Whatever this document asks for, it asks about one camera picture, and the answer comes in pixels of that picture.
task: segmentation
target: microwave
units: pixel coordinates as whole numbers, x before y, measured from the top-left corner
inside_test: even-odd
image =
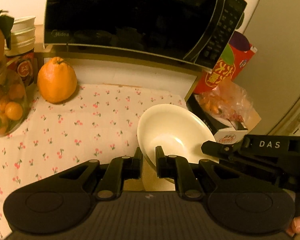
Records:
[[[132,50],[212,69],[244,0],[47,0],[44,45]]]

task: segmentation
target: midea logo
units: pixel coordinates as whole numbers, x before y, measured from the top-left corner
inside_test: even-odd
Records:
[[[69,33],[65,33],[63,31],[58,31],[58,30],[53,30],[51,32],[51,35],[56,38],[56,37],[69,37]]]

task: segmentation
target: hand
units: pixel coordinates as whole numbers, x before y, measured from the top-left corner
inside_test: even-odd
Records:
[[[300,217],[296,217],[292,220],[290,227],[287,229],[286,232],[289,236],[294,236],[294,234],[300,234]]]

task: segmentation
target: stack of white containers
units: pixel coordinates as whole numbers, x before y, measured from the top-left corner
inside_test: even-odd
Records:
[[[14,20],[11,30],[11,50],[5,46],[7,57],[24,54],[34,48],[35,16],[22,17]]]

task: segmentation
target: fingernail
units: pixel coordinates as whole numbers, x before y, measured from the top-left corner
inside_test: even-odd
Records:
[[[294,226],[296,229],[300,229],[300,217],[293,219]]]

